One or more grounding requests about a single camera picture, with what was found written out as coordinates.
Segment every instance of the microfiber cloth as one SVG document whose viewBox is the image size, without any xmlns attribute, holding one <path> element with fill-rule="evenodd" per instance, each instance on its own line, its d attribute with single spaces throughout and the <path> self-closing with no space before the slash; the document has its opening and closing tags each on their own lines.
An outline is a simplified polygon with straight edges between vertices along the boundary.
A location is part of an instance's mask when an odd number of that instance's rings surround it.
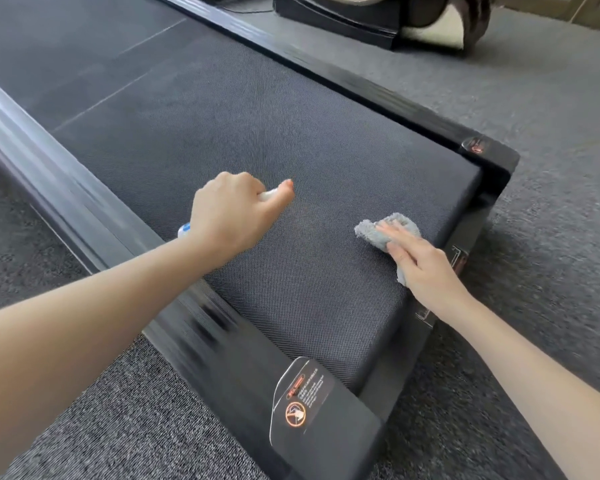
<svg viewBox="0 0 600 480">
<path fill-rule="evenodd" d="M 384 252 L 387 252 L 386 243 L 391 241 L 391 239 L 389 239 L 387 236 L 385 236 L 385 234 L 383 234 L 382 232 L 378 231 L 378 229 L 376 229 L 376 225 L 378 225 L 378 223 L 380 223 L 380 222 L 391 222 L 391 221 L 398 222 L 398 224 L 400 224 L 402 227 L 407 229 L 407 231 L 420 237 L 420 229 L 418 229 L 418 226 L 416 226 L 416 224 L 411 219 L 403 216 L 402 214 L 400 214 L 398 212 L 391 214 L 389 217 L 385 217 L 384 219 L 382 219 L 378 222 L 371 222 L 370 220 L 365 219 L 354 228 L 354 231 L 358 237 L 361 237 L 362 239 L 367 241 L 369 244 L 375 246 L 376 248 L 378 248 Z M 400 267 L 398 267 L 397 274 L 398 274 L 398 282 L 402 286 L 407 286 L 407 280 L 405 279 L 404 273 L 402 272 Z"/>
</svg>

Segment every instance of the treadmill deck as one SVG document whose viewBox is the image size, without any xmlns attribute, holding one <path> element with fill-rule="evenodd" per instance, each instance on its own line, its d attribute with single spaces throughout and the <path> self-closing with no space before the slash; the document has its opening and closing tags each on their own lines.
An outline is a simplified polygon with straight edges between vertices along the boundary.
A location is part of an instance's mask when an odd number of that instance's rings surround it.
<svg viewBox="0 0 600 480">
<path fill-rule="evenodd" d="M 402 212 L 441 244 L 480 169 L 153 0 L 84 2 L 79 29 L 40 8 L 14 21 L 0 85 L 165 240 L 220 171 L 268 187 L 293 178 L 296 201 L 272 231 L 207 281 L 290 358 L 359 386 L 407 293 L 353 227 Z M 0 20 L 24 3 L 0 0 Z"/>
</svg>

